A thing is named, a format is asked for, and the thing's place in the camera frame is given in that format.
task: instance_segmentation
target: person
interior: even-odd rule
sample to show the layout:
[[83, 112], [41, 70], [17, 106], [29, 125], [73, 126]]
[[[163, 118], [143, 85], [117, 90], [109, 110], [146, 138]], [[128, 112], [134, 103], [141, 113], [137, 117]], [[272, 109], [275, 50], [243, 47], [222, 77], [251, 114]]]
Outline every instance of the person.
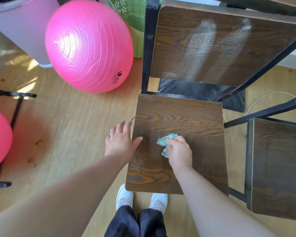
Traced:
[[[142, 141], [130, 138], [124, 121], [106, 137], [105, 157], [0, 213], [0, 237], [80, 237], [118, 173]], [[192, 167], [192, 152], [182, 136], [166, 139], [169, 163], [180, 183], [197, 230], [206, 236], [276, 236]], [[150, 208], [132, 210], [134, 194], [118, 191], [116, 214], [106, 237], [166, 236], [166, 194], [153, 194]]]

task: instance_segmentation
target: white sneaker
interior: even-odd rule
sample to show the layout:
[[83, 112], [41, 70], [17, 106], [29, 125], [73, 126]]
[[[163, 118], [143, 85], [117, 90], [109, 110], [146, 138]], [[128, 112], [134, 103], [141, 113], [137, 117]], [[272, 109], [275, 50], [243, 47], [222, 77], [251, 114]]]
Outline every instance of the white sneaker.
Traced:
[[154, 209], [156, 211], [161, 211], [162, 214], [166, 211], [168, 205], [168, 195], [167, 194], [159, 194], [153, 193], [151, 196], [150, 209]]
[[125, 189], [125, 183], [121, 185], [116, 197], [116, 211], [122, 205], [129, 205], [133, 207], [134, 192]]

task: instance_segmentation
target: pant leg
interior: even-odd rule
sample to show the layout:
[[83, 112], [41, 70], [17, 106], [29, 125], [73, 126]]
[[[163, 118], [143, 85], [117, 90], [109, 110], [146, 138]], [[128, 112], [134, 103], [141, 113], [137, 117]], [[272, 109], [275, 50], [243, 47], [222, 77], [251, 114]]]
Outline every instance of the pant leg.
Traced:
[[139, 225], [129, 205], [118, 208], [104, 237], [139, 237]]
[[161, 211], [144, 209], [138, 213], [140, 237], [166, 237], [163, 214]]

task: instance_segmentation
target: cleaning cloth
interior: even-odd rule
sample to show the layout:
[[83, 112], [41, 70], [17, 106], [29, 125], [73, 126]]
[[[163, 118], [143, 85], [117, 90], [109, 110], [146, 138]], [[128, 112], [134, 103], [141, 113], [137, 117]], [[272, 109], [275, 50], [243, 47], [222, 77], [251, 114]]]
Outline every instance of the cleaning cloth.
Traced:
[[[168, 142], [166, 142], [166, 138], [168, 139], [174, 139], [176, 137], [178, 137], [179, 135], [178, 134], [170, 134], [170, 135], [167, 135], [165, 137], [162, 137], [162, 138], [159, 138], [158, 141], [157, 141], [157, 144], [158, 145], [161, 145], [161, 146], [167, 146], [167, 145], [170, 145]], [[162, 153], [161, 153], [165, 158], [169, 158], [168, 157], [168, 150], [167, 150], [167, 147], [163, 149]]]

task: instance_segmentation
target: green basket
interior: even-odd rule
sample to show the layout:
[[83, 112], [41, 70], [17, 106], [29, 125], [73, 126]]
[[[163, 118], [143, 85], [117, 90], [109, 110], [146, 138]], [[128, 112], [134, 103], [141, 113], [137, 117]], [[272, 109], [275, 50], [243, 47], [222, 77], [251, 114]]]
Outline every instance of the green basket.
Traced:
[[109, 5], [127, 24], [133, 40], [134, 57], [142, 58], [146, 0], [109, 0]]

